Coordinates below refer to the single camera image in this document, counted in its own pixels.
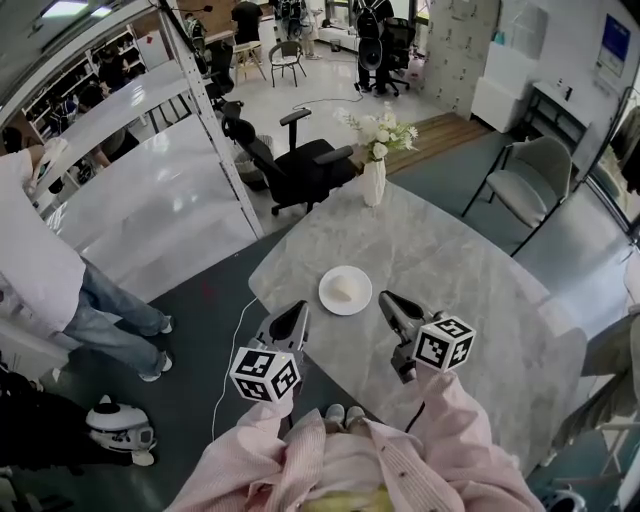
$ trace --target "white vase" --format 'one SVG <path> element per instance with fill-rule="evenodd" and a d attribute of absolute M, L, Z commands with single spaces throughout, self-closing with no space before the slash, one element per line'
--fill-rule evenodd
<path fill-rule="evenodd" d="M 362 196 L 367 206 L 378 206 L 382 201 L 384 186 L 387 183 L 387 169 L 384 160 L 367 162 L 360 176 Z"/>

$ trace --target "bread roll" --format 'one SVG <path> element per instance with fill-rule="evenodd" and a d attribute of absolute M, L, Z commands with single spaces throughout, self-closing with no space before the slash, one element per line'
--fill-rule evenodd
<path fill-rule="evenodd" d="M 358 283 L 348 276 L 339 275 L 329 282 L 329 296 L 338 302 L 351 302 L 357 299 Z"/>

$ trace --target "black cable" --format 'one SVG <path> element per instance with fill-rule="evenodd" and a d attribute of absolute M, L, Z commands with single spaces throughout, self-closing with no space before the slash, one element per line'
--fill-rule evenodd
<path fill-rule="evenodd" d="M 407 428 L 404 429 L 406 434 L 409 433 L 409 430 L 411 430 L 411 427 L 413 427 L 413 424 L 420 417 L 420 415 L 422 414 L 422 411 L 424 411 L 424 407 L 425 407 L 424 402 L 422 402 L 420 409 L 418 409 L 418 412 L 416 413 L 416 415 L 411 419 L 411 421 L 409 422 L 409 425 L 407 425 Z"/>

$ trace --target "black office chair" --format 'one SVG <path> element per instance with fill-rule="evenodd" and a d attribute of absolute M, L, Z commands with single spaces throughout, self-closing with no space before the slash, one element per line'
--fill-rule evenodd
<path fill-rule="evenodd" d="M 222 108 L 227 103 L 223 96 L 229 94 L 235 85 L 229 74 L 231 59 L 233 59 L 233 46 L 224 41 L 214 41 L 207 48 L 211 51 L 211 66 L 209 73 L 203 75 L 202 78 L 211 78 L 211 83 L 205 85 L 204 89 L 213 108 L 222 112 Z"/>
<path fill-rule="evenodd" d="M 394 71 L 396 73 L 401 69 L 407 69 L 410 61 L 409 52 L 411 43 L 413 43 L 413 39 L 416 37 L 416 29 L 410 27 L 409 22 L 401 18 L 392 18 L 386 21 L 384 27 L 383 45 L 385 52 L 383 58 L 386 59 L 387 68 L 390 72 Z M 400 94 L 396 84 L 404 85 L 407 91 L 410 88 L 409 82 L 392 78 L 391 74 L 389 74 L 386 83 L 393 89 L 394 96 Z"/>
<path fill-rule="evenodd" d="M 248 121 L 240 119 L 237 105 L 227 103 L 222 119 L 224 134 L 240 144 L 269 183 L 271 197 L 278 203 L 271 208 L 273 215 L 289 206 L 307 203 L 307 213 L 314 203 L 329 196 L 329 191 L 341 187 L 356 176 L 356 166 L 349 160 L 351 146 L 334 149 L 324 139 L 317 139 L 296 147 L 298 120 L 311 114 L 303 109 L 280 119 L 280 126 L 289 126 L 289 152 L 274 159 L 269 147 L 256 138 L 256 131 Z"/>

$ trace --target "chair armrest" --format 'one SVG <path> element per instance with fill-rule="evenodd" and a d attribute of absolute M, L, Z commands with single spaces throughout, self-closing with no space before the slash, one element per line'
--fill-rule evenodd
<path fill-rule="evenodd" d="M 298 121 L 303 117 L 307 117 L 311 115 L 311 110 L 307 108 L 303 108 L 302 110 L 297 110 L 296 112 L 292 112 L 288 116 L 280 119 L 280 126 L 287 126 L 288 124 L 293 123 L 294 121 Z"/>
<path fill-rule="evenodd" d="M 316 165 L 328 165 L 338 160 L 344 160 L 345 158 L 353 155 L 353 148 L 351 146 L 342 146 L 341 148 L 329 151 L 324 155 L 317 156 L 313 159 L 313 163 Z"/>

